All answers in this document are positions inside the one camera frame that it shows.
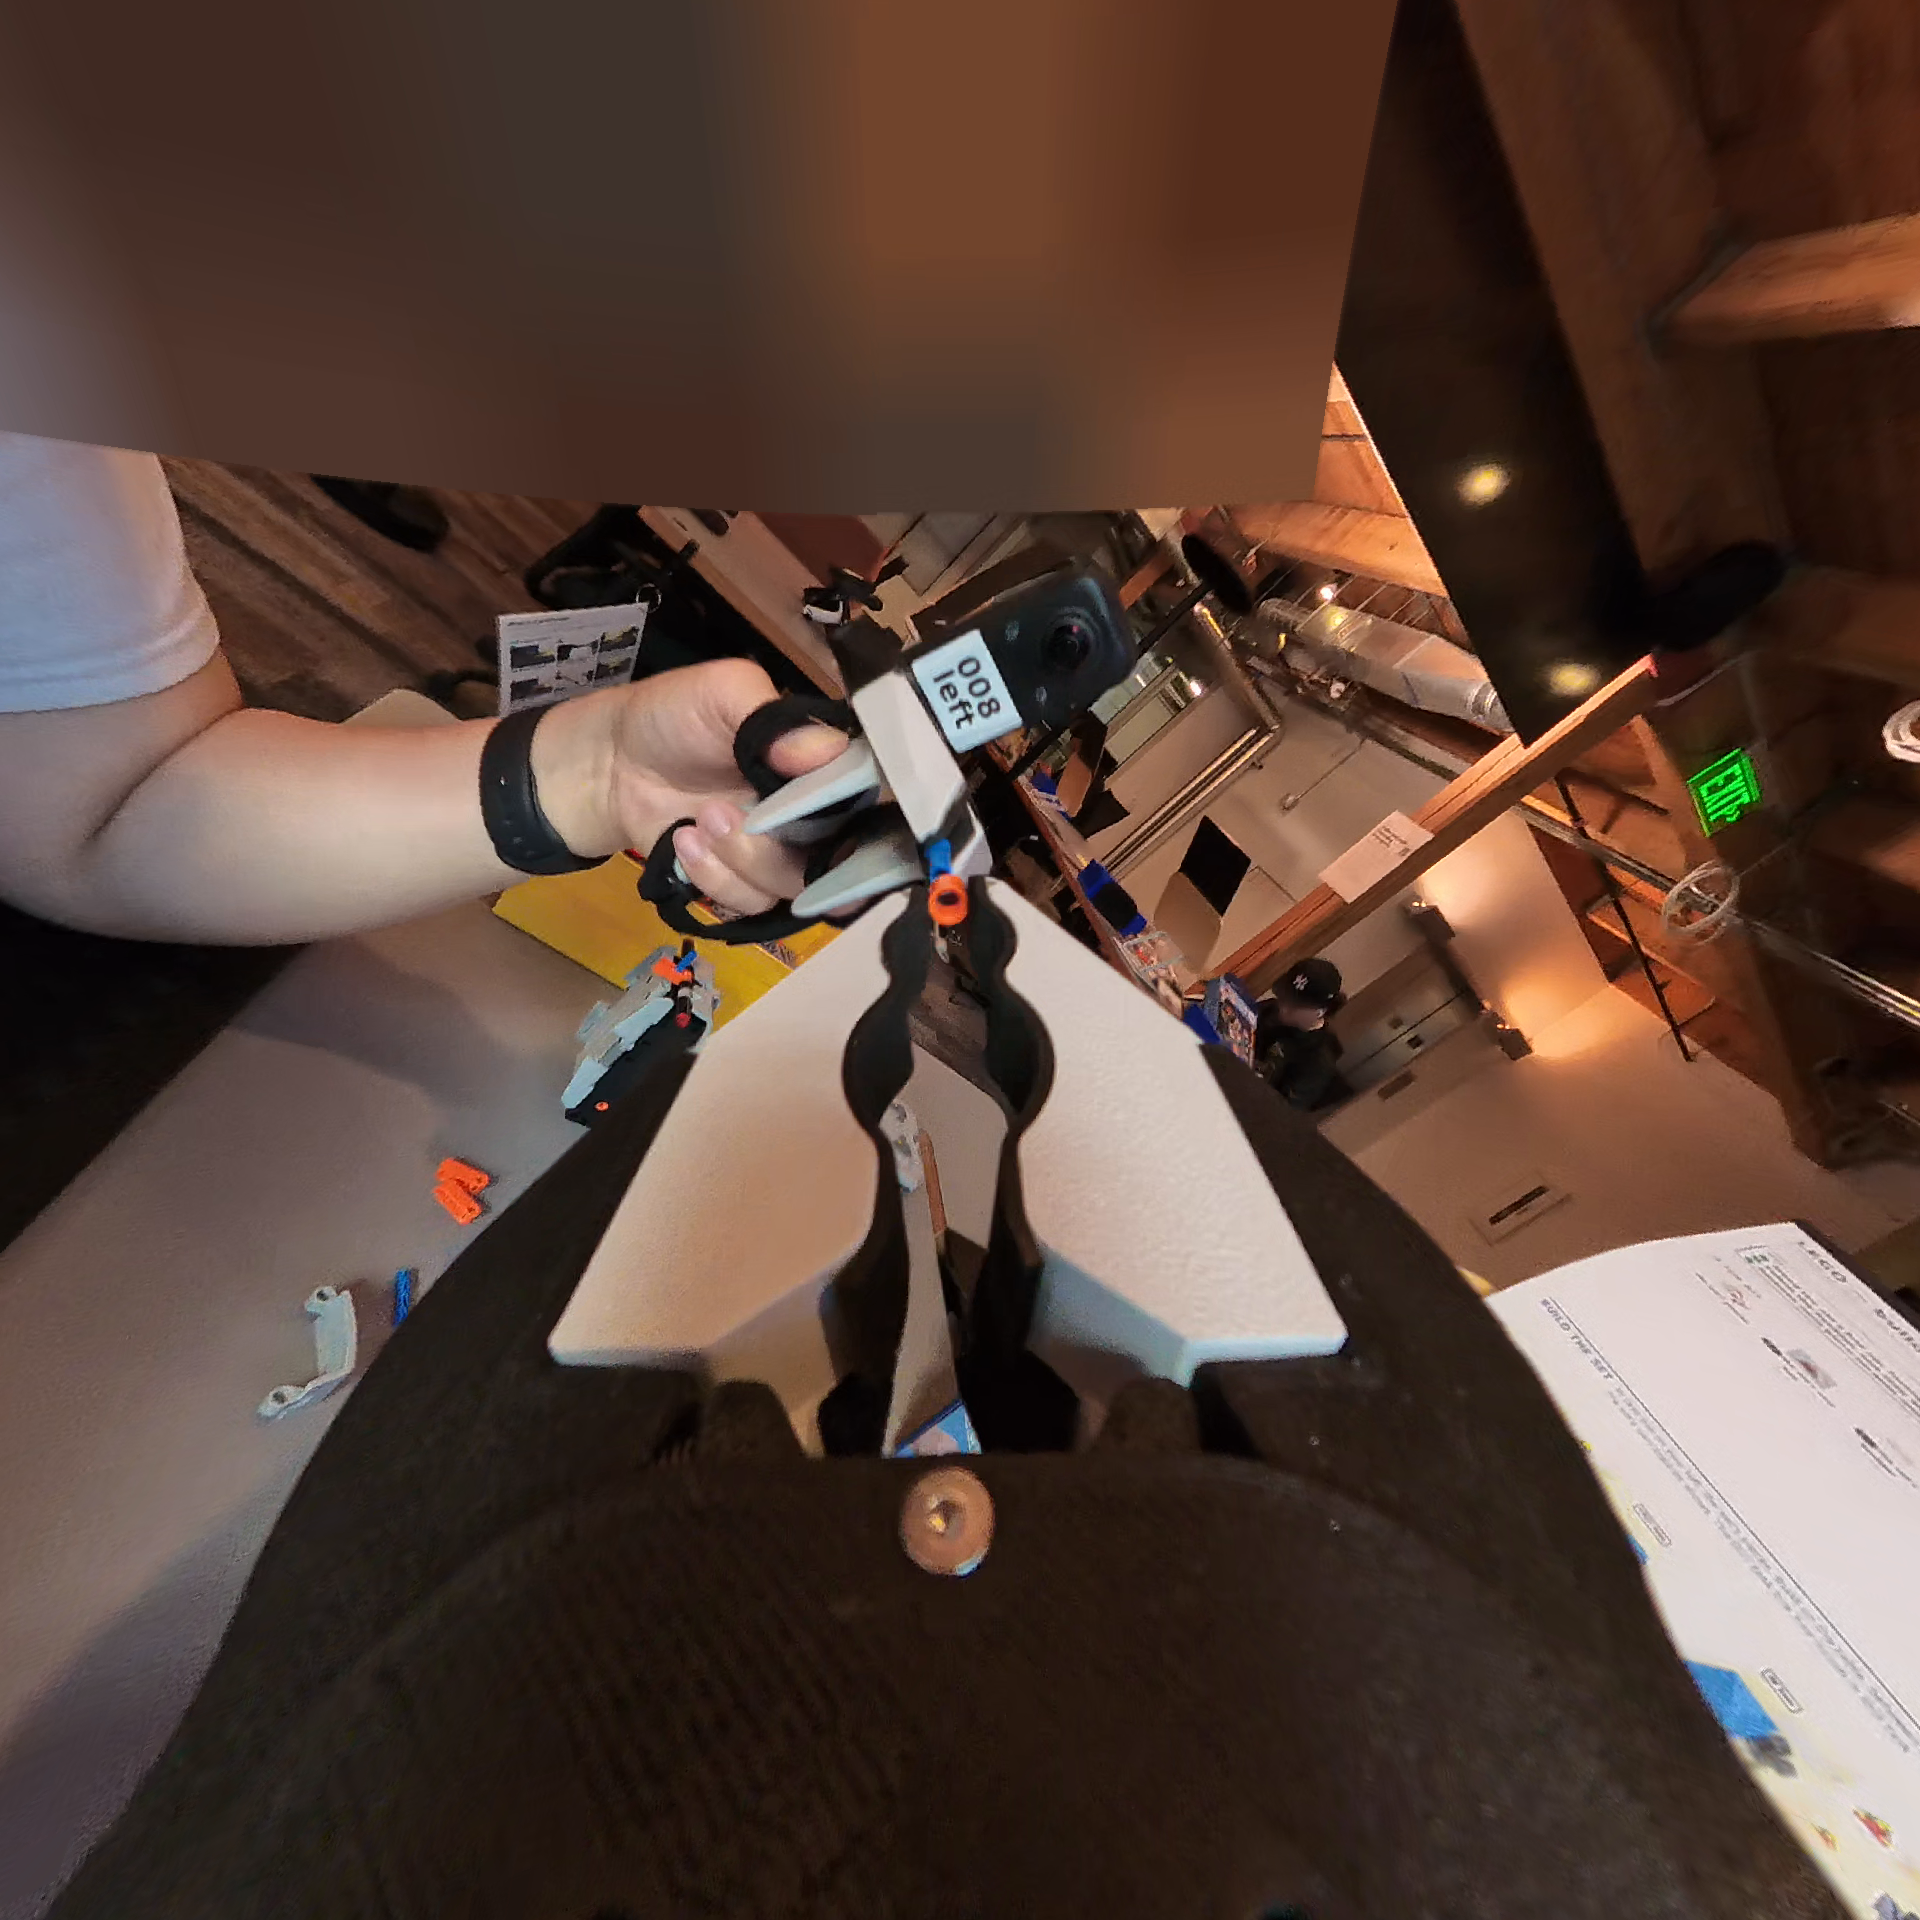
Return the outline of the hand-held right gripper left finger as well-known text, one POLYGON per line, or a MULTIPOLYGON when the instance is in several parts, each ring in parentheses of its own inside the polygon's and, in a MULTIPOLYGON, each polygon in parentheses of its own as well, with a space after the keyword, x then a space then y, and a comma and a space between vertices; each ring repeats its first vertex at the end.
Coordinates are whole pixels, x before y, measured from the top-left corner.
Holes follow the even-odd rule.
POLYGON ((822 1452, 825 1289, 872 1227, 875 1171, 896 1173, 848 1107, 843 1051, 904 910, 877 900, 699 1049, 549 1332, 553 1363, 757 1381, 822 1452))

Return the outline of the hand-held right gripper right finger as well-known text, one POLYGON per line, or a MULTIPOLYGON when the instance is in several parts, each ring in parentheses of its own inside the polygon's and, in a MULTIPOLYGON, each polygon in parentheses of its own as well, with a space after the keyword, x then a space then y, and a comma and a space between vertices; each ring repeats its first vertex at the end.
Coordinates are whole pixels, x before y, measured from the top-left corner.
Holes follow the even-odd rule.
POLYGON ((1349 1331, 1216 1069, 1232 1065, 995 881, 968 957, 1006 1110, 968 1307, 987 1452, 1066 1452, 1081 1397, 1216 1363, 1322 1360, 1349 1331))

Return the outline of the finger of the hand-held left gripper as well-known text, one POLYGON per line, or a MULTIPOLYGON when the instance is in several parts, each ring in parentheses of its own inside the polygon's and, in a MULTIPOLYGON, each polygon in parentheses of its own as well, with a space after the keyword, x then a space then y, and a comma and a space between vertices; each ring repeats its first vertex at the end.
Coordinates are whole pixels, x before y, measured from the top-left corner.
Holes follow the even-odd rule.
POLYGON ((858 837, 950 838, 954 870, 964 881, 993 870, 993 846, 972 806, 968 778, 918 686, 900 667, 860 688, 851 702, 777 700, 740 728, 740 768, 760 803, 742 832, 774 837, 809 854, 818 875, 858 837), (829 763, 781 780, 765 760, 785 736, 821 728, 848 745, 829 763))
POLYGON ((836 921, 880 896, 924 882, 925 864, 914 837, 858 837, 792 899, 801 921, 836 921))

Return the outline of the person's left forearm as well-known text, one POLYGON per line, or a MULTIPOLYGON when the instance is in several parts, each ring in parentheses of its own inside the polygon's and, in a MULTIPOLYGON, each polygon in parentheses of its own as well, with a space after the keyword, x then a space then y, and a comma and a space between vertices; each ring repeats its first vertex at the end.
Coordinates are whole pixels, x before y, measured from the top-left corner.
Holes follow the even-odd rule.
POLYGON ((486 733, 249 709, 224 656, 136 700, 10 712, 3 896, 116 940, 272 947, 497 894, 486 733))

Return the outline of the grey desk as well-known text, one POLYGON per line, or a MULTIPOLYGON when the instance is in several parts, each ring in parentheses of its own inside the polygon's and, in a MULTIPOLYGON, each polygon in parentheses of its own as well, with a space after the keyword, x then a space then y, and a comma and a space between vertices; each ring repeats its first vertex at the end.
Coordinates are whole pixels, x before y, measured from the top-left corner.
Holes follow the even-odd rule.
POLYGON ((466 1243, 324 1430, 248 1414, 299 1284, 420 1246, 385 1090, 172 1090, 5 1284, 5 1915, 1013 1915, 1022 1681, 906 1464, 549 1331, 684 1069, 466 1243))

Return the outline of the person's left hand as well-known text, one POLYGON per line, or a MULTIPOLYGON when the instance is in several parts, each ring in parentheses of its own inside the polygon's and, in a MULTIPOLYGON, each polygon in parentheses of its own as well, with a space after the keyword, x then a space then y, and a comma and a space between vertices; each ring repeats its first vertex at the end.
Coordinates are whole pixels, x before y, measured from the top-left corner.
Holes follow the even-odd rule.
POLYGON ((746 832, 757 794, 733 740, 774 694, 761 665, 721 659, 560 704, 533 738, 537 803, 579 857, 669 834, 666 867, 721 914, 769 910, 803 890, 805 854, 746 832))

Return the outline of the grey black toy robot module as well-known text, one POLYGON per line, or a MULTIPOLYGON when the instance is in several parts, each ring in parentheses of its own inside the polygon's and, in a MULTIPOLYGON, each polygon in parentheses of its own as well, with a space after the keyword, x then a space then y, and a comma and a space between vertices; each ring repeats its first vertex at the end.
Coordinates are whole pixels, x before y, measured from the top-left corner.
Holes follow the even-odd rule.
POLYGON ((594 1126, 654 1067, 697 1051, 723 994, 693 940, 661 945, 625 976, 614 1000, 597 1002, 579 1029, 579 1058, 562 1090, 562 1116, 594 1126))

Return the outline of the yellow plastic bin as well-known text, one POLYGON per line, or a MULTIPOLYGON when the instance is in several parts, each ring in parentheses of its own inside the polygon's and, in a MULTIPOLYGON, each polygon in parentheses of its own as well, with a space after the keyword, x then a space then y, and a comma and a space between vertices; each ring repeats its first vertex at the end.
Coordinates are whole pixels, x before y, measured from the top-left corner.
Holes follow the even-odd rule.
MULTIPOLYGON (((641 877, 641 860, 620 853, 593 870, 525 877, 497 899, 493 912, 625 993, 633 971, 650 971, 657 948, 682 948, 682 936, 641 899, 641 877)), ((713 940, 718 921, 706 912, 697 920, 705 923, 705 936, 696 948, 712 970, 718 993, 713 1026, 737 1020, 836 938, 834 929, 821 926, 770 945, 723 945, 713 940)))

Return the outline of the black wrist band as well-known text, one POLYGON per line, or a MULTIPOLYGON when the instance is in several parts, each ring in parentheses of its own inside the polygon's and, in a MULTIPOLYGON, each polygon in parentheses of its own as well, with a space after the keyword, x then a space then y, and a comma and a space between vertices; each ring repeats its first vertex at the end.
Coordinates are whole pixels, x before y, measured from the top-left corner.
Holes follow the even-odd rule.
POLYGON ((549 820, 537 788, 536 740, 555 707, 520 709, 486 731, 478 757, 478 806, 498 862, 517 875, 589 874, 609 854, 579 854, 549 820))

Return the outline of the printed photo sheet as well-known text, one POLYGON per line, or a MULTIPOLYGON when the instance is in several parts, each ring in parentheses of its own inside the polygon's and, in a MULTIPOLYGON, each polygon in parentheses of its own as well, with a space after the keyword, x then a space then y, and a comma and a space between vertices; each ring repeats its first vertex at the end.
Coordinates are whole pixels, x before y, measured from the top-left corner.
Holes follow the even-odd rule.
POLYGON ((652 608, 570 608, 497 617, 500 718, 633 681, 652 608))

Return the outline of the black office chair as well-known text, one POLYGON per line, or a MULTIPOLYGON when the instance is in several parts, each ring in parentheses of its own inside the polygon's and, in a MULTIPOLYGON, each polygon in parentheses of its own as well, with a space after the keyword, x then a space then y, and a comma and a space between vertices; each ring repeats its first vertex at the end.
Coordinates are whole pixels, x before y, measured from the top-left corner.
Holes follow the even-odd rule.
POLYGON ((544 610, 654 608, 691 576, 699 542, 668 540, 628 504, 605 504, 521 574, 544 610))

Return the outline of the white paper notice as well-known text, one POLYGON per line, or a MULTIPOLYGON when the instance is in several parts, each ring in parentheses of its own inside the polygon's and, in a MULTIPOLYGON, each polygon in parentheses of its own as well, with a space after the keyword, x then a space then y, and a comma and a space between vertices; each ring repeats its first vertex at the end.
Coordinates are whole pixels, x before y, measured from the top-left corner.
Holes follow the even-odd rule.
POLYGON ((1342 902, 1356 902, 1434 841, 1434 832, 1404 811, 1389 811, 1360 841, 1340 853, 1318 882, 1342 902))

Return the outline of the grey curved toy panel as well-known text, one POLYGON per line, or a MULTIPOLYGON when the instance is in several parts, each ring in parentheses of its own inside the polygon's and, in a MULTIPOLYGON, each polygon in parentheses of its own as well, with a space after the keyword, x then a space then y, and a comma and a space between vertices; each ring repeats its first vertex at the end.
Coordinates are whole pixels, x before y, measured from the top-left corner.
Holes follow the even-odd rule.
POLYGON ((304 1318, 313 1338, 313 1360, 304 1381, 278 1384, 257 1408, 262 1425, 281 1422, 318 1405, 345 1386, 360 1363, 360 1321, 350 1286, 322 1284, 307 1294, 304 1318))

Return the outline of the black rectangular panel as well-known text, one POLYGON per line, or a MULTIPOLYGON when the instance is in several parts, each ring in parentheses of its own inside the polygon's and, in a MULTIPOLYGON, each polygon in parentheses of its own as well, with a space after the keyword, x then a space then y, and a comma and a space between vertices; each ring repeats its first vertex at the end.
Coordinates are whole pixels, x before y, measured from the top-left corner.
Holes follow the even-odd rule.
POLYGON ((1642 563, 1454 5, 1398 5, 1336 363, 1507 718, 1645 653, 1642 563))

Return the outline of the person's dark trousers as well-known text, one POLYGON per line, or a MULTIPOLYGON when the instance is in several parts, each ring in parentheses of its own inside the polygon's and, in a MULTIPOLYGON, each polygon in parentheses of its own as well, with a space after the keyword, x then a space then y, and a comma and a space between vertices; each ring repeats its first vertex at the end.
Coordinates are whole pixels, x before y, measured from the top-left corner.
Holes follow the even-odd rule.
POLYGON ((294 948, 137 945, 3 907, 3 1243, 11 1243, 294 948))

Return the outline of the wooden board with instruction poster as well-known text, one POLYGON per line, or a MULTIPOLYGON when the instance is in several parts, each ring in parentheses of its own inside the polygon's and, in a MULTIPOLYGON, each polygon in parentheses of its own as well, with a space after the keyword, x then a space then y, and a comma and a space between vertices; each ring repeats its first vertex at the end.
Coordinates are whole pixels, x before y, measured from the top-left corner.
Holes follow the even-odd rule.
POLYGON ((1488 1307, 1774 1814, 1849 1914, 1915 1915, 1915 1323, 1797 1224, 1626 1246, 1488 1307))

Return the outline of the silver ventilation duct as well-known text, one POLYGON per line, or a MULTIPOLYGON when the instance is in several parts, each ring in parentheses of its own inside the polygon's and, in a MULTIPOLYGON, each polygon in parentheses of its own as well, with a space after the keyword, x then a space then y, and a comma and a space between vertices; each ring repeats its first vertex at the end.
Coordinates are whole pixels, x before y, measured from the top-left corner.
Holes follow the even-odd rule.
POLYGON ((1482 660, 1444 636, 1336 604, 1277 597, 1252 610, 1252 632, 1277 645, 1277 660, 1298 681, 1354 684, 1409 709, 1514 733, 1482 660))

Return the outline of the wooden post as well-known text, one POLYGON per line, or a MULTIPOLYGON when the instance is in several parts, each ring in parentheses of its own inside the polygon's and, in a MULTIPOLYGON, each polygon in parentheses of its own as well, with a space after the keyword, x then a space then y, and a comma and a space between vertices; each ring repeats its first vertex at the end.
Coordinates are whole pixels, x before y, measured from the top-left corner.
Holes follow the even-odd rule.
POLYGON ((1566 773, 1580 755, 1642 718, 1659 694, 1659 662, 1656 656, 1643 656, 1537 740, 1514 736, 1488 749, 1410 816, 1434 834, 1421 853, 1356 902, 1342 902, 1318 882, 1302 900, 1229 954, 1216 971, 1241 978, 1254 993, 1269 989, 1286 968, 1322 954, 1332 940, 1371 920, 1434 864, 1523 805, 1534 788, 1566 773))

